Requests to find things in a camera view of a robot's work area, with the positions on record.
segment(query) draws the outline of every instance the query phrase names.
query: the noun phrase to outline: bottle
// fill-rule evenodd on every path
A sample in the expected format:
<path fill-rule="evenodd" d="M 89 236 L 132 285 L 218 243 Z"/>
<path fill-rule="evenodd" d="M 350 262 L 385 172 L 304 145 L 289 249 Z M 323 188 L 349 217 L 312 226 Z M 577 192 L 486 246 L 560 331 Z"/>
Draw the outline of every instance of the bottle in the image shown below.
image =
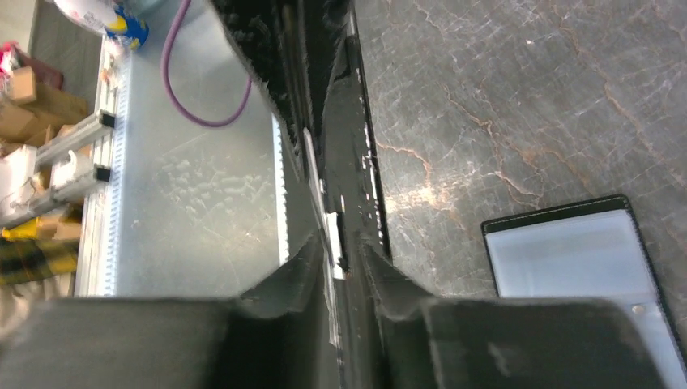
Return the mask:
<path fill-rule="evenodd" d="M 114 0 L 54 0 L 60 11 L 76 24 L 136 50 L 148 38 L 147 24 Z"/>

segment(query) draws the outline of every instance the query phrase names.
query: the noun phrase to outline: marble tabletop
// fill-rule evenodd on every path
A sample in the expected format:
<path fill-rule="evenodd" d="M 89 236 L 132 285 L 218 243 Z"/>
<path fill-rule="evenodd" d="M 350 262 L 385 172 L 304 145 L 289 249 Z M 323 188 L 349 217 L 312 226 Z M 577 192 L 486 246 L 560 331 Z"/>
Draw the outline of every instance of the marble tabletop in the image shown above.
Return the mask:
<path fill-rule="evenodd" d="M 395 263 L 494 295 L 480 223 L 629 196 L 687 339 L 687 4 L 356 4 Z"/>

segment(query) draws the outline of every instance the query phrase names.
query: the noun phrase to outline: metal table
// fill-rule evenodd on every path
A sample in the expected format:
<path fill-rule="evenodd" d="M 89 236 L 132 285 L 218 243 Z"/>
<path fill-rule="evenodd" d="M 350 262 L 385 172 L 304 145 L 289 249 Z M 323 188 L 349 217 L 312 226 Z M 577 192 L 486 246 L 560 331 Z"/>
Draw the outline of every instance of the metal table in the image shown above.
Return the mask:
<path fill-rule="evenodd" d="M 253 92 L 238 121 L 213 130 L 164 94 L 160 54 L 178 3 L 146 18 L 151 35 L 125 60 L 117 91 L 99 86 L 96 107 L 117 111 L 118 124 L 94 158 L 111 162 L 113 180 L 87 200 L 76 295 L 226 297 L 288 255 L 279 131 L 262 98 Z M 247 75 L 208 2 L 192 2 L 170 75 L 200 117 L 238 106 Z"/>

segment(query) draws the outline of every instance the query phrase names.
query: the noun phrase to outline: yellow and black plaid cloth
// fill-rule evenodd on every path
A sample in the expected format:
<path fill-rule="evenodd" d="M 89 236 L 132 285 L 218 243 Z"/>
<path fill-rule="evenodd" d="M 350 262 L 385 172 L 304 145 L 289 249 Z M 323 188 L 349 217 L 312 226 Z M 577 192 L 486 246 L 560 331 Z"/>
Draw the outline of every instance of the yellow and black plaid cloth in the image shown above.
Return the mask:
<path fill-rule="evenodd" d="M 38 281 L 76 271 L 79 240 L 0 237 L 0 285 Z"/>

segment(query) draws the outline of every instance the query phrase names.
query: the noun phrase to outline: gray table surface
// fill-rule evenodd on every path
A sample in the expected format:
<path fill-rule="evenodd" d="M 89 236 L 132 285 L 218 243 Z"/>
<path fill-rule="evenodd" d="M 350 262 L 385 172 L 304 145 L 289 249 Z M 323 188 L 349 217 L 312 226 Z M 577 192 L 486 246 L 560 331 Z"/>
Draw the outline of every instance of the gray table surface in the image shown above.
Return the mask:
<path fill-rule="evenodd" d="M 395 263 L 493 296 L 480 223 L 628 195 L 687 339 L 687 5 L 356 4 Z"/>
<path fill-rule="evenodd" d="M 151 35 L 133 57 L 118 296 L 226 297 L 279 266 L 271 114 L 256 92 L 225 128 L 197 126 L 172 107 L 160 53 L 178 4 L 147 17 Z M 202 118 L 238 106 L 246 73 L 208 2 L 191 3 L 170 74 Z"/>

